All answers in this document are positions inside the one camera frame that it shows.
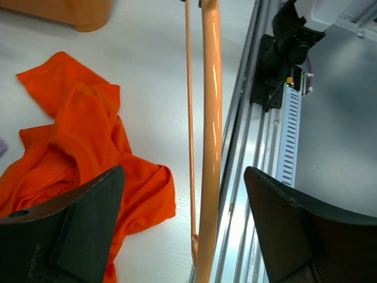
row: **orange shirt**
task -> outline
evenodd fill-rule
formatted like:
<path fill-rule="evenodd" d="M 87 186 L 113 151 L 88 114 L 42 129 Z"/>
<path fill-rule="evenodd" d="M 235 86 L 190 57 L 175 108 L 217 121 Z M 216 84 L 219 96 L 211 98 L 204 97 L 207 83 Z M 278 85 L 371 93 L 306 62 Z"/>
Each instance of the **orange shirt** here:
<path fill-rule="evenodd" d="M 0 217 L 54 198 L 122 165 L 126 182 L 105 283 L 116 283 L 113 260 L 126 235 L 175 215 L 170 170 L 131 152 L 118 116 L 120 87 L 68 54 L 17 75 L 52 125 L 20 130 L 23 157 L 0 178 Z"/>

